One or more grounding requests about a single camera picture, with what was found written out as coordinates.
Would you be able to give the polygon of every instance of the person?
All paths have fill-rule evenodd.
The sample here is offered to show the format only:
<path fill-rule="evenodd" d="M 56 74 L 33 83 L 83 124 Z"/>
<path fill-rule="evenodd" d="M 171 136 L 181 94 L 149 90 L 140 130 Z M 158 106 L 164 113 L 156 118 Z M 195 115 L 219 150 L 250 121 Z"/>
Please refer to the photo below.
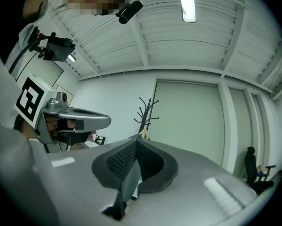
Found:
<path fill-rule="evenodd" d="M 125 3 L 125 0 L 65 0 L 73 9 L 80 9 L 92 15 L 107 15 Z M 48 7 L 48 0 L 2 0 L 0 3 L 0 58 L 9 70 L 20 51 L 27 46 L 27 41 L 43 18 Z M 16 78 L 21 61 L 12 72 Z M 54 132 L 59 127 L 57 117 L 46 116 L 47 128 Z M 64 126 L 75 128 L 75 121 L 65 121 Z M 32 127 L 20 116 L 14 119 L 14 129 L 21 131 L 27 139 L 35 138 Z"/>

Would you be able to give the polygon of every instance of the ceiling beam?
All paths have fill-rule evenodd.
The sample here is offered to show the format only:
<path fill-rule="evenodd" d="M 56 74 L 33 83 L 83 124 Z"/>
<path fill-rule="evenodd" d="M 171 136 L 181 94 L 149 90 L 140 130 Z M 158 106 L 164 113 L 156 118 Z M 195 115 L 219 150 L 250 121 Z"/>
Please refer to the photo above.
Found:
<path fill-rule="evenodd" d="M 246 30 L 246 24 L 248 22 L 249 10 L 243 6 L 237 5 L 237 16 L 234 26 L 234 31 L 232 35 L 232 39 L 229 45 L 229 48 L 226 52 L 226 56 L 222 62 L 223 73 L 221 74 L 221 78 L 224 78 L 229 68 L 232 66 L 232 58 L 234 54 L 238 52 L 238 43 L 240 43 L 240 37 L 243 36 L 244 31 Z"/>
<path fill-rule="evenodd" d="M 74 34 L 71 32 L 71 30 L 67 27 L 67 25 L 63 22 L 63 20 L 58 16 L 58 14 L 53 10 L 51 6 L 49 6 L 48 8 L 48 13 L 52 21 L 56 24 L 57 28 L 60 30 L 60 32 L 68 39 L 73 40 L 73 44 L 76 45 L 76 51 L 89 64 L 92 71 L 95 74 L 98 74 L 95 60 L 89 55 L 89 53 L 86 51 L 84 46 L 74 37 Z"/>
<path fill-rule="evenodd" d="M 262 75 L 259 77 L 258 82 L 259 84 L 263 85 L 267 79 L 273 74 L 277 65 L 282 61 L 282 42 L 279 45 L 279 48 L 274 55 L 272 61 L 269 63 L 267 68 L 264 70 Z"/>
<path fill-rule="evenodd" d="M 147 48 L 144 42 L 144 37 L 140 28 L 140 24 L 137 22 L 136 16 L 133 16 L 131 20 L 129 21 L 129 25 L 132 31 L 132 34 L 137 42 L 137 48 L 140 52 L 143 65 L 145 67 L 149 66 L 149 56 L 147 52 Z"/>

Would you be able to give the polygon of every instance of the office chair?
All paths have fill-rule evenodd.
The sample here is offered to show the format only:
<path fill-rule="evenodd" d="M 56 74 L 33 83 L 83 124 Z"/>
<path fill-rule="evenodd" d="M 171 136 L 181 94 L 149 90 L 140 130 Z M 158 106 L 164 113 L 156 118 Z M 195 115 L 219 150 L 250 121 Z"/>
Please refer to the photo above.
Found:
<path fill-rule="evenodd" d="M 248 174 L 248 178 L 246 183 L 254 189 L 257 194 L 261 194 L 266 189 L 274 186 L 274 182 L 266 181 L 266 178 L 269 176 L 269 171 L 271 168 L 276 167 L 276 165 L 267 166 L 267 173 L 257 173 L 256 166 L 256 157 L 254 155 L 255 149 L 250 146 L 248 147 L 248 151 L 246 152 L 246 156 L 244 158 L 246 172 Z"/>

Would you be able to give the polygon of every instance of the coat rack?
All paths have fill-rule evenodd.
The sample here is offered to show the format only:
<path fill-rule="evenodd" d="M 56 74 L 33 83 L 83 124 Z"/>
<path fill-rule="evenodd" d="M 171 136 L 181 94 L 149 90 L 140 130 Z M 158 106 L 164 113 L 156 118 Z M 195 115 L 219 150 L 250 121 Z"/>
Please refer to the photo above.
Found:
<path fill-rule="evenodd" d="M 144 100 L 142 100 L 142 98 L 140 97 L 140 100 L 144 103 L 145 105 L 145 110 L 144 110 L 144 113 L 142 111 L 142 108 L 140 108 L 140 111 L 141 111 L 141 114 L 138 112 L 138 115 L 141 117 L 141 121 L 137 121 L 135 118 L 134 120 L 137 122 L 137 123 L 141 123 L 141 126 L 140 126 L 140 130 L 139 130 L 139 133 L 144 129 L 145 125 L 150 125 L 150 120 L 155 120 L 155 119 L 159 119 L 159 117 L 156 117 L 156 118 L 149 118 L 148 120 L 146 120 L 147 116 L 148 116 L 148 112 L 149 110 L 151 109 L 151 107 L 153 107 L 154 104 L 158 103 L 159 101 L 157 100 L 156 102 L 154 102 L 152 105 L 150 105 L 151 103 L 151 98 L 149 99 L 149 102 L 148 102 L 148 105 L 146 105 L 146 103 L 144 102 Z"/>

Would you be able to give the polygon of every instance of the chair backrest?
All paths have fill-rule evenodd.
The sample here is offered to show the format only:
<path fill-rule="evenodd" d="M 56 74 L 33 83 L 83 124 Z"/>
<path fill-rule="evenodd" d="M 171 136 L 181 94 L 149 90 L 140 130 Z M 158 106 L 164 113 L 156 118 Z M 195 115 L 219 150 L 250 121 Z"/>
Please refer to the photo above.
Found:
<path fill-rule="evenodd" d="M 254 153 L 255 149 L 250 146 L 248 147 L 248 151 L 246 152 L 246 156 L 244 158 L 244 164 L 248 174 L 248 179 L 246 182 L 248 184 L 252 184 L 257 178 L 256 157 Z"/>

